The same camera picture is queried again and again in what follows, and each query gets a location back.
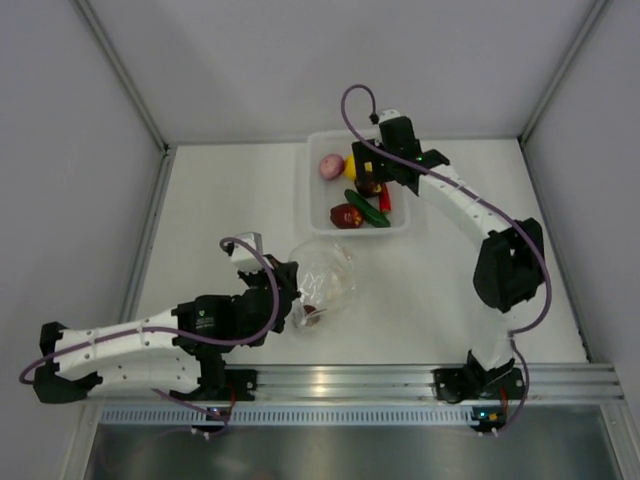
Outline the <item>yellow fake pear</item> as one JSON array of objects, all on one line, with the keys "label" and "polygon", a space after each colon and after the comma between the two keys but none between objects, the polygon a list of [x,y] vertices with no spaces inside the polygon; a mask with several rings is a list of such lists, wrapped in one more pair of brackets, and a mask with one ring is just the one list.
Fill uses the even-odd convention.
[{"label": "yellow fake pear", "polygon": [[354,181],[357,178],[355,159],[352,154],[344,158],[343,175],[351,181]]}]

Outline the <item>red fake chili pepper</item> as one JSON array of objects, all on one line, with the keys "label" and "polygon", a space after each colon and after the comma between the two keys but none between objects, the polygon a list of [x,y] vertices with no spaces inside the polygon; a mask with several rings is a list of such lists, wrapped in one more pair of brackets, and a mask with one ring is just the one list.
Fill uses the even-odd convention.
[{"label": "red fake chili pepper", "polygon": [[383,215],[388,215],[392,211],[392,202],[388,187],[386,184],[382,184],[378,195],[379,211]]}]

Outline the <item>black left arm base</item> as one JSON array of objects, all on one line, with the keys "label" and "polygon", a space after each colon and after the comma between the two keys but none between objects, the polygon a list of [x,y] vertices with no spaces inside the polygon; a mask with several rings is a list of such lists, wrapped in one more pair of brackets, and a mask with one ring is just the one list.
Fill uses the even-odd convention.
[{"label": "black left arm base", "polygon": [[206,401],[253,402],[256,399],[257,371],[231,369],[214,373],[201,381],[200,399]]}]

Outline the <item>red fake apple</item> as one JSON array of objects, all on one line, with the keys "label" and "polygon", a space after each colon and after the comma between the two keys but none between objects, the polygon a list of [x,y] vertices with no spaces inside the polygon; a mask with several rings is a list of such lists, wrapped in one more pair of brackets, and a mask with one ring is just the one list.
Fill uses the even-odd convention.
[{"label": "red fake apple", "polygon": [[353,205],[344,203],[330,209],[330,222],[338,229],[358,229],[364,219],[361,212]]}]

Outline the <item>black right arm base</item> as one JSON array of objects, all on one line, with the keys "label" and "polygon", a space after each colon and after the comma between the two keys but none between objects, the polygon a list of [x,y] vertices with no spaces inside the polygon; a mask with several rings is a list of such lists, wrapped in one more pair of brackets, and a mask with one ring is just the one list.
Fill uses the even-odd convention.
[{"label": "black right arm base", "polygon": [[441,368],[434,372],[435,396],[438,400],[458,404],[467,400],[519,400],[525,381],[518,368],[489,371],[472,370],[468,366]]}]

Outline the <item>green fake cucumber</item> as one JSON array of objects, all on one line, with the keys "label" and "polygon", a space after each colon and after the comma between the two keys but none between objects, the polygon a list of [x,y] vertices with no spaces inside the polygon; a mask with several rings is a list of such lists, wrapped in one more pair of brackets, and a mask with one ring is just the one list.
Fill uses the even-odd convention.
[{"label": "green fake cucumber", "polygon": [[363,219],[375,228],[389,228],[391,226],[388,218],[374,208],[357,191],[351,189],[344,190],[344,197],[347,202],[355,207],[362,215]]}]

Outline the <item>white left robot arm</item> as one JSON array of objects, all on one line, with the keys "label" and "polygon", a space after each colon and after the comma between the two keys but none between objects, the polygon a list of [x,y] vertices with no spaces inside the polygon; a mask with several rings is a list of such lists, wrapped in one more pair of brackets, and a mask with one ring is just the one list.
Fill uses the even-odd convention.
[{"label": "white left robot arm", "polygon": [[260,347],[281,333],[300,297],[295,261],[266,255],[238,276],[236,295],[201,295],[153,316],[102,329],[73,330],[59,322],[41,329],[42,361],[30,385],[45,404],[91,396],[152,391],[177,402],[228,399],[252,377],[235,378],[224,357],[236,347]]}]

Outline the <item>clear polka dot zip bag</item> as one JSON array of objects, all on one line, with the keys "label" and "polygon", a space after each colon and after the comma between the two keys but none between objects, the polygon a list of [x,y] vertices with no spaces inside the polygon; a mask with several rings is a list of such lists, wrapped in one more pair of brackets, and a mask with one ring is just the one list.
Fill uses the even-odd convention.
[{"label": "clear polka dot zip bag", "polygon": [[[297,246],[289,260],[299,264],[300,298],[287,317],[297,329],[316,330],[351,305],[356,295],[355,262],[342,243],[325,237],[311,239]],[[301,325],[305,304],[325,310],[322,319],[310,328]]]}]

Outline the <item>dark maroon fake fruit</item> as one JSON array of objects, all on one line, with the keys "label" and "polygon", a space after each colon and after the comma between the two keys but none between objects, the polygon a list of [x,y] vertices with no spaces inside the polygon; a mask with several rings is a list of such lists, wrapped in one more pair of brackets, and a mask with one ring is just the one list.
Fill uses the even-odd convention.
[{"label": "dark maroon fake fruit", "polygon": [[382,184],[385,183],[378,181],[371,172],[357,176],[354,180],[354,186],[357,192],[364,198],[377,197]]}]

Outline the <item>pink fake peach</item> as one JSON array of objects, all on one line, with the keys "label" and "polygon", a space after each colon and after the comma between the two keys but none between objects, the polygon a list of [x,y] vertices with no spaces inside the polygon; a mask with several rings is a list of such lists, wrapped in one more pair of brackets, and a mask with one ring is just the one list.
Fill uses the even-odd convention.
[{"label": "pink fake peach", "polygon": [[345,160],[341,155],[329,154],[319,162],[319,173],[324,180],[331,181],[339,177],[345,168]]}]

